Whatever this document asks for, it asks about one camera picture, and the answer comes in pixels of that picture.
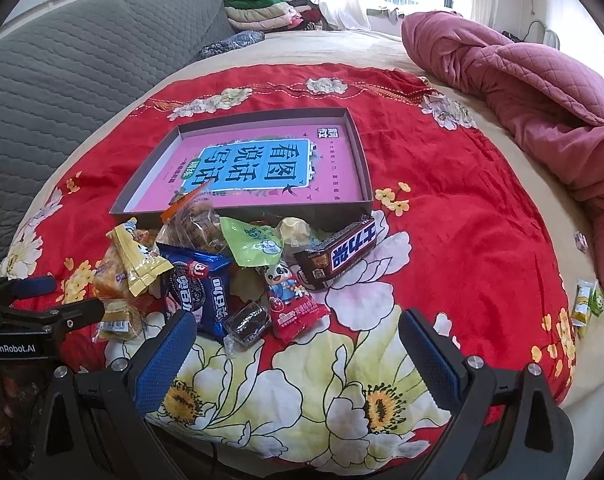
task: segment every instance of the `red floral blanket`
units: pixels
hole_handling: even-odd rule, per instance
[[[314,106],[346,107],[357,124],[375,190],[376,247],[329,290],[314,292],[330,321],[287,348],[268,334],[229,360],[220,345],[198,338],[151,420],[339,474],[414,458],[449,415],[397,335],[401,309],[413,306],[465,354],[502,368],[538,362],[562,400],[575,347],[542,218],[468,110],[403,72],[253,66],[169,85],[58,183],[16,235],[0,274],[56,277],[56,294],[23,308],[87,297],[115,223],[109,208],[175,124]],[[246,300],[249,282],[232,292]],[[161,314],[149,314],[144,336],[126,344],[93,344],[90,329],[74,332],[64,359],[76,369],[103,367],[105,353],[109,361],[131,355],[162,324]]]

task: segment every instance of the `barcode label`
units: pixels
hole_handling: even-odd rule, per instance
[[[107,332],[128,332],[128,321],[101,321],[100,330]]]

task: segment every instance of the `quilted pink fabric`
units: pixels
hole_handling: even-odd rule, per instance
[[[406,16],[402,40],[424,70],[485,100],[517,145],[584,205],[604,287],[604,79],[553,48],[512,43],[448,12]]]

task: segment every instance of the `metal screw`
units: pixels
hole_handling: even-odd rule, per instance
[[[470,368],[474,368],[475,370],[479,370],[484,367],[484,359],[479,357],[479,355],[472,355],[466,359]]]
[[[59,366],[56,368],[56,371],[53,372],[54,377],[61,379],[68,373],[68,368],[65,366]]]
[[[528,371],[535,377],[542,375],[542,367],[539,364],[531,363],[528,365]]]
[[[128,367],[128,359],[124,357],[118,357],[114,362],[111,363],[111,370],[115,370],[116,372],[121,372],[122,370],[126,370]]]

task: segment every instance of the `bed sheet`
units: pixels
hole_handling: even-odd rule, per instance
[[[166,78],[145,96],[122,110],[98,129],[56,171],[35,198],[26,218],[30,218],[44,205],[55,183],[82,154],[103,139],[128,113],[159,89],[176,80],[264,62],[269,64],[341,62],[353,66],[399,69],[418,76],[428,76],[407,57],[399,38],[352,31],[271,34],[260,44],[186,67]],[[583,232],[587,237],[590,236],[588,223],[579,207],[546,170],[518,149],[484,103],[442,86],[433,78],[429,79],[437,90],[471,108],[479,129],[492,140],[511,164],[544,218],[566,284],[569,304],[572,304],[576,280],[593,278],[595,275],[591,257],[579,252],[573,241],[576,230]],[[593,320],[587,338],[578,346],[574,382],[562,407],[571,416],[576,442],[579,443],[579,452],[576,454],[569,478],[583,478],[582,473],[590,469],[604,449],[604,314],[601,318]],[[228,460],[235,461],[237,458],[229,455]],[[241,460],[245,464],[242,468],[251,468],[250,461]],[[264,461],[257,462],[261,462],[259,472],[264,473],[266,467]]]

